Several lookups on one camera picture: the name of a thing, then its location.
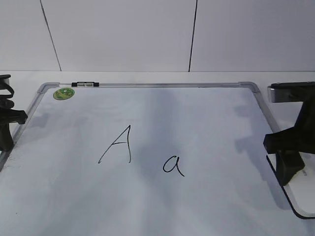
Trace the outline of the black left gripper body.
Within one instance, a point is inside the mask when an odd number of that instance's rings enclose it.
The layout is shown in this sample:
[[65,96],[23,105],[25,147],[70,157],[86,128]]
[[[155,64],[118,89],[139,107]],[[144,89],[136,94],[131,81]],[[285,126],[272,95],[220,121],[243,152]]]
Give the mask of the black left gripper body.
[[14,102],[8,99],[0,100],[0,124],[25,124],[28,115],[23,110],[14,110]]

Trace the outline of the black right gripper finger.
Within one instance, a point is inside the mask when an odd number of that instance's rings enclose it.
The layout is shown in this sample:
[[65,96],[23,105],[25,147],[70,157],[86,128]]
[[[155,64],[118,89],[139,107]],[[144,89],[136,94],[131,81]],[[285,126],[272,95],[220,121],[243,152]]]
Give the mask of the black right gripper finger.
[[287,185],[305,163],[298,151],[277,150],[276,151],[276,178],[280,186]]

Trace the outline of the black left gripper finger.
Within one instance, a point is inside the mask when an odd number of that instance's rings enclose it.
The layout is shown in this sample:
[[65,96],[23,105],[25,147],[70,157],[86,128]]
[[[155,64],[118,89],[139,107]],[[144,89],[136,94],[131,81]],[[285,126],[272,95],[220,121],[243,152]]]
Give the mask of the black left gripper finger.
[[1,150],[12,150],[14,146],[12,136],[10,133],[9,124],[0,126],[0,149]]

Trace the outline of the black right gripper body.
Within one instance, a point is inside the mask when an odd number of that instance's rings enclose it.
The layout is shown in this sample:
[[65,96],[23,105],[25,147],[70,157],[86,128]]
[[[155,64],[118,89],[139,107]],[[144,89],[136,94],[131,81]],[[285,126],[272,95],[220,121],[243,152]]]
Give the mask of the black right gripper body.
[[309,98],[303,102],[293,127],[265,135],[263,145],[268,154],[274,154],[277,150],[314,154],[315,99]]

